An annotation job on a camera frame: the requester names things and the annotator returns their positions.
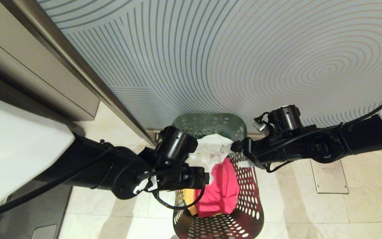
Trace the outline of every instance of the frosted glass panel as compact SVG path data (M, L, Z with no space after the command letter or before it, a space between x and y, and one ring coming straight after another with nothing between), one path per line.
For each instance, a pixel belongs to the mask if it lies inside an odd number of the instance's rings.
M183 113L253 118L295 104L304 124L382 102L382 0L42 0L148 129Z

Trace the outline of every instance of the pink cloth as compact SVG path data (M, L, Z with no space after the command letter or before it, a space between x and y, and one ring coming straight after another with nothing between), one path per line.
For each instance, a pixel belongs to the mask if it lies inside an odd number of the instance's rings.
M230 214L236 208L239 185L234 166L229 158L213 167L214 181L206 186L203 197L195 205L199 217L210 217L216 213ZM201 190L195 190L194 199Z

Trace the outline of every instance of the green laundry basket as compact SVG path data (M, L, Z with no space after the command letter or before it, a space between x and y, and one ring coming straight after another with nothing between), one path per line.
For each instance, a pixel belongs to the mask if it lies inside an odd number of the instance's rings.
M247 136L244 121L233 114L185 114L172 125L197 139L217 133L235 142ZM242 153L232 153L229 158L240 186L237 208L229 215L209 218L191 216L188 210L174 210L173 227L180 239L253 239L262 230L264 217L255 168L237 166L246 160ZM175 206L185 206L183 191L176 190L175 195Z

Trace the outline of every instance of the perforated basket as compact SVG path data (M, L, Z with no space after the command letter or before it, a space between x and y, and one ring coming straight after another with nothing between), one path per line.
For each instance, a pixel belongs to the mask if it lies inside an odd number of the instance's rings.
M218 133L232 141L247 136L242 119L232 114L185 114L173 122L197 139ZM240 193L237 208L229 215L209 218L191 216L188 210L174 210L173 227L180 239L238 239L255 238L263 227L263 209L259 198L255 168L239 168L237 163L246 160L242 153L229 156L237 175ZM184 206L182 190L175 192L175 205Z

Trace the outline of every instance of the marble floor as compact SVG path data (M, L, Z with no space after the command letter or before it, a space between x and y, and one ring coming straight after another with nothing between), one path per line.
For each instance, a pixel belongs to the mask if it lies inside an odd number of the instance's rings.
M140 152L147 143L100 104L87 137ZM309 160L273 174L257 170L264 226L257 238L382 239L382 151L342 160L348 195L317 194ZM173 202L172 192L160 196ZM172 211L150 194L118 200L111 192L74 188L60 239L170 239Z

